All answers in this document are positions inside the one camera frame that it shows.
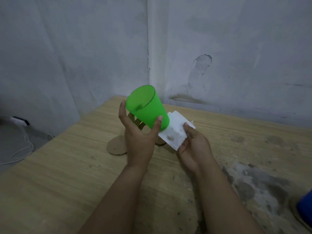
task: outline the white cable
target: white cable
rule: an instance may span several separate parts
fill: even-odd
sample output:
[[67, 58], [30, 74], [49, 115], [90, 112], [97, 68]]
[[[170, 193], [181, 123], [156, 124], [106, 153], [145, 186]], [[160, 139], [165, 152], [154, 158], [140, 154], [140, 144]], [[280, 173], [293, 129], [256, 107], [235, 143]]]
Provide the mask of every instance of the white cable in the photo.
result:
[[[26, 133], [24, 127], [23, 127], [23, 126], [20, 126], [20, 125], [17, 125], [17, 124], [15, 124], [15, 125], [21, 130], [21, 132], [22, 132], [23, 135], [24, 135], [24, 140], [25, 140], [25, 142], [29, 143], [30, 146], [25, 147], [25, 148], [23, 148], [23, 149], [20, 149], [19, 151], [17, 151], [16, 153], [14, 153], [14, 154], [11, 156], [12, 161], [9, 161], [9, 162], [6, 162], [6, 163], [0, 163], [0, 166], [1, 166], [1, 165], [5, 165], [5, 164], [10, 164], [10, 163], [14, 163], [14, 162], [21, 161], [21, 160], [23, 160], [24, 158], [26, 158], [29, 154], [31, 154], [31, 153], [34, 151], [34, 145], [30, 142], [29, 137], [28, 137], [28, 135], [27, 135], [27, 133]], [[15, 156], [17, 153], [21, 152], [21, 151], [24, 150], [24, 149], [28, 149], [28, 148], [31, 148], [31, 149], [30, 149], [30, 151], [29, 151], [26, 155], [24, 155], [23, 157], [14, 158], [14, 156]]]

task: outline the green plastic cup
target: green plastic cup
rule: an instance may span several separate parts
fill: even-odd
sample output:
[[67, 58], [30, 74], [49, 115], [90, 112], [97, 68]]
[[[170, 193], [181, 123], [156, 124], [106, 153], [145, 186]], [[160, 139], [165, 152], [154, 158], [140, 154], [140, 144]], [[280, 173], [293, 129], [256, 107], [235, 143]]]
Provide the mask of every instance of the green plastic cup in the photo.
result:
[[126, 100], [126, 109], [149, 128], [153, 128], [155, 120], [160, 115], [163, 116], [160, 130], [166, 129], [169, 125], [167, 112], [151, 85], [144, 85], [133, 91]]

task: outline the hand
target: hand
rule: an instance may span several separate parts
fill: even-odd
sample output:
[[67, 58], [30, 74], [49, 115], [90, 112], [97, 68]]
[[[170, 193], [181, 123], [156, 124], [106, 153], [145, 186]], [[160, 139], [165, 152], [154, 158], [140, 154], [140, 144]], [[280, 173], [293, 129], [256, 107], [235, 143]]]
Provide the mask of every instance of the hand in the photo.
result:
[[178, 154], [185, 166], [197, 176], [214, 161], [213, 153], [208, 139], [203, 134], [187, 123], [184, 123], [183, 128], [188, 137], [178, 149]]
[[146, 169], [155, 147], [155, 142], [161, 128], [162, 116], [159, 116], [149, 134], [144, 134], [138, 122], [134, 123], [126, 114], [126, 101], [123, 100], [119, 107], [119, 119], [125, 126], [124, 138], [127, 147], [128, 166]]

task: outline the wooden table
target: wooden table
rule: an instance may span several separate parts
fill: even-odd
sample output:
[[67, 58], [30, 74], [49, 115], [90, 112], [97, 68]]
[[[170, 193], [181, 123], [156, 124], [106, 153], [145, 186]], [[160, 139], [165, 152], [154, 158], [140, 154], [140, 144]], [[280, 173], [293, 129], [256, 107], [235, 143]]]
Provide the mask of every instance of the wooden table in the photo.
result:
[[[115, 96], [24, 161], [0, 174], [1, 233], [76, 233], [126, 164], [106, 145], [124, 132]], [[312, 187], [312, 131], [165, 105], [211, 143], [250, 213], [268, 233], [308, 233], [287, 200]], [[196, 184], [168, 146], [155, 146], [135, 233], [201, 233]]]

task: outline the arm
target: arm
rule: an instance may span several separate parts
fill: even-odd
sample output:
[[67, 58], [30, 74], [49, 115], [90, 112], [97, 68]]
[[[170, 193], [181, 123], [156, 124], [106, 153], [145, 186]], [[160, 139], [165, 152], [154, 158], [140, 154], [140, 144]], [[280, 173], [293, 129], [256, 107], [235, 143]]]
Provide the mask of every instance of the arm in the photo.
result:
[[120, 104], [119, 118], [126, 127], [124, 136], [127, 146], [127, 165], [82, 226], [80, 234], [131, 233], [132, 231], [138, 191], [154, 152], [162, 116], [158, 117], [153, 129], [147, 135], [143, 134], [126, 115], [125, 101]]
[[208, 233], [264, 234], [227, 181], [207, 138], [187, 124], [184, 129], [188, 138], [178, 153], [196, 177]]

